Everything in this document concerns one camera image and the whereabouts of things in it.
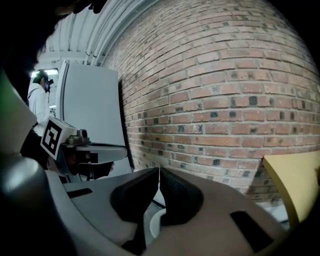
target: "person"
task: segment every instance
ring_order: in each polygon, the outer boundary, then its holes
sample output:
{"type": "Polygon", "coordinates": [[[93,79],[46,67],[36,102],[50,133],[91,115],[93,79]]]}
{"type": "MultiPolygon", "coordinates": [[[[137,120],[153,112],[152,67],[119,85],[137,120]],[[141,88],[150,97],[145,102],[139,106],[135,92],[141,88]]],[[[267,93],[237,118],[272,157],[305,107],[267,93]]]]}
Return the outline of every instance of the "person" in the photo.
{"type": "Polygon", "coordinates": [[[41,137],[49,118],[48,92],[50,92],[50,85],[52,83],[53,81],[49,80],[48,74],[45,71],[40,70],[36,74],[33,83],[30,84],[28,90],[28,105],[36,116],[37,121],[33,126],[33,130],[41,137]]]}

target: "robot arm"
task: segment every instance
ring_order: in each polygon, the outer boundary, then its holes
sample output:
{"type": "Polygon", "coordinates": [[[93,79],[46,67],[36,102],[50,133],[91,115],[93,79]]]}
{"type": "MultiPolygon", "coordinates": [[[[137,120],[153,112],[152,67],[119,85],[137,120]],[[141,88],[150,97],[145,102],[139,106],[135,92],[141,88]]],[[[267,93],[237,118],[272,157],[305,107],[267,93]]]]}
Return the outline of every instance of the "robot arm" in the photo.
{"type": "Polygon", "coordinates": [[[108,176],[114,161],[127,157],[125,146],[93,143],[84,129],[49,117],[41,146],[55,160],[56,167],[70,182],[81,182],[80,175],[87,179],[108,176]]]}

